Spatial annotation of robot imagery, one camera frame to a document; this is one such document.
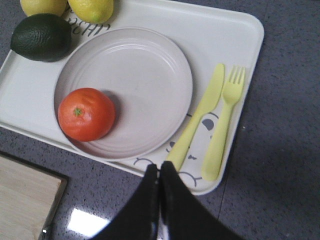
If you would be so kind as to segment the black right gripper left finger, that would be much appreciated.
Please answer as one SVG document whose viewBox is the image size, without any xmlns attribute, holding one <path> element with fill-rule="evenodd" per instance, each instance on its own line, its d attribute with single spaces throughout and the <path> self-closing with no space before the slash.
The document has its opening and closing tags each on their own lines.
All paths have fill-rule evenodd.
<svg viewBox="0 0 320 240">
<path fill-rule="evenodd" d="M 159 225 L 159 179 L 155 164 L 145 174 L 129 201 L 93 240 L 156 240 Z"/>
</svg>

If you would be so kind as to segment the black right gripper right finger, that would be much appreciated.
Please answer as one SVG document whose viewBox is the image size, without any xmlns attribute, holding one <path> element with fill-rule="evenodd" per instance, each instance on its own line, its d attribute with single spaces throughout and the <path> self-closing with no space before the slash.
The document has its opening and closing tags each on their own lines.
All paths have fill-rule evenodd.
<svg viewBox="0 0 320 240">
<path fill-rule="evenodd" d="M 161 215 L 170 240 L 242 239 L 196 199 L 179 177 L 172 162 L 163 162 L 159 181 Z"/>
</svg>

